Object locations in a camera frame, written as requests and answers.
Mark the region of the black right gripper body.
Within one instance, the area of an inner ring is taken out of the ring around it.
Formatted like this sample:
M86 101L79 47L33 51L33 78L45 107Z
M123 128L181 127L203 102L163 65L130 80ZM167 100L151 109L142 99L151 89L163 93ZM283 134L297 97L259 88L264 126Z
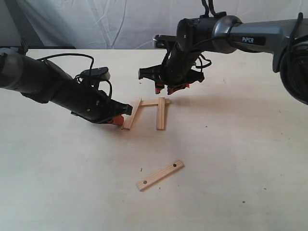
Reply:
M192 84L196 81L203 82L204 74L192 70L200 55L201 52L197 50L189 53L182 51L176 42L160 65L139 69L138 79L146 78L168 87Z

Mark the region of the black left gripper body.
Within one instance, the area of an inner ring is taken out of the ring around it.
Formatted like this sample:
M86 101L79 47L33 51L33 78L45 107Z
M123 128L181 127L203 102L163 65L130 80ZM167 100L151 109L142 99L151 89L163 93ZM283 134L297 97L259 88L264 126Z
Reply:
M109 90L107 94L94 86L72 84L74 106L71 113L95 124L109 124L114 116L131 115L132 105L111 99L112 86Z

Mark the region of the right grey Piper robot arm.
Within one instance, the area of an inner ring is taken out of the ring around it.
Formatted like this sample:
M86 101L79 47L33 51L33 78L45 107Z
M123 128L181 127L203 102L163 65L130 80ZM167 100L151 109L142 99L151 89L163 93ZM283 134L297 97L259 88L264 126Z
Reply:
M296 19L243 23L224 15L182 19L175 36L156 35L156 48L167 51L160 65L141 68L139 79L149 79L155 92L168 94L202 82L204 65L196 65L205 51L230 54L270 53L272 70L279 73L287 92L301 103L308 102L308 21Z

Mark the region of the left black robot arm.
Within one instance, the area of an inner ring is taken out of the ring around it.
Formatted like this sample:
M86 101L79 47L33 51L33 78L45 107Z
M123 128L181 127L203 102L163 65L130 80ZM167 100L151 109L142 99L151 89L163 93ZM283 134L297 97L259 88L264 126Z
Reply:
M82 71L71 77L51 62L51 56L33 59L21 49L0 50L0 87L21 93L38 103L52 102L94 124L121 126L124 115L131 115L133 107L112 99L99 89L101 82L110 83L107 67Z

